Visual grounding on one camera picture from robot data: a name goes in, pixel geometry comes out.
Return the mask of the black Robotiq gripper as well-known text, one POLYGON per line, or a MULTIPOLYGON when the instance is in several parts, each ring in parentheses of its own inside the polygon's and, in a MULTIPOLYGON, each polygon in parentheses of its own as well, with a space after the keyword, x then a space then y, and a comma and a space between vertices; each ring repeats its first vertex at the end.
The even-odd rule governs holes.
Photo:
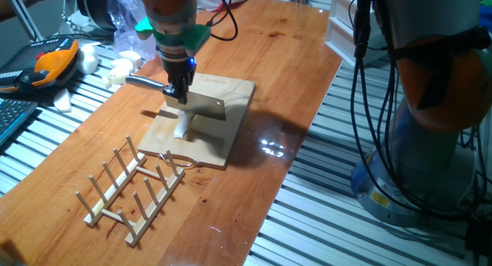
POLYGON ((162 93, 178 99, 180 104, 188 103, 189 86, 192 85, 197 63, 193 57, 180 61, 162 60, 164 70, 168 74, 170 85, 164 85, 162 93))

